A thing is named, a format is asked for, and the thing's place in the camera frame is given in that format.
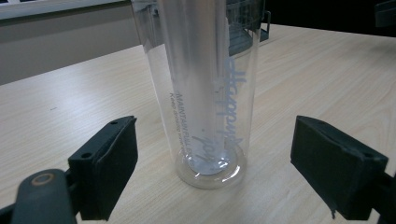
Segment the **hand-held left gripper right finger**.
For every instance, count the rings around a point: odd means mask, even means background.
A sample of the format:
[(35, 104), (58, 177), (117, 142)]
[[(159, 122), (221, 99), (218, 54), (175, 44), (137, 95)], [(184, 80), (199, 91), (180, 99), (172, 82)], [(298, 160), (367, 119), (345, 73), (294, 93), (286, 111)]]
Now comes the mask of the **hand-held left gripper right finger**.
[(389, 218), (389, 158), (332, 125), (305, 116), (295, 122), (290, 161), (332, 213)]

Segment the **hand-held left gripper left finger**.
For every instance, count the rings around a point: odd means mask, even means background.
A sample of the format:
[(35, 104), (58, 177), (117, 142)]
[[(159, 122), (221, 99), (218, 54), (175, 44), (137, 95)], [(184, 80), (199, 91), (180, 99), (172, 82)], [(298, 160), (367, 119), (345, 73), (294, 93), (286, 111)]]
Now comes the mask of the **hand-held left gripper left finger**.
[(110, 121), (68, 158), (72, 204), (82, 219), (109, 219), (137, 164), (135, 122)]

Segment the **clear plastic bottle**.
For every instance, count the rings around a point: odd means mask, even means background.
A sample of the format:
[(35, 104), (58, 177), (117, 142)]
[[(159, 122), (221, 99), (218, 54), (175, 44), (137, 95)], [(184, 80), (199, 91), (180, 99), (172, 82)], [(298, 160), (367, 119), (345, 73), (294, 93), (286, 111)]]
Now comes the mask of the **clear plastic bottle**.
[(239, 182), (260, 34), (229, 54), (226, 0), (131, 0), (177, 175), (200, 189)]

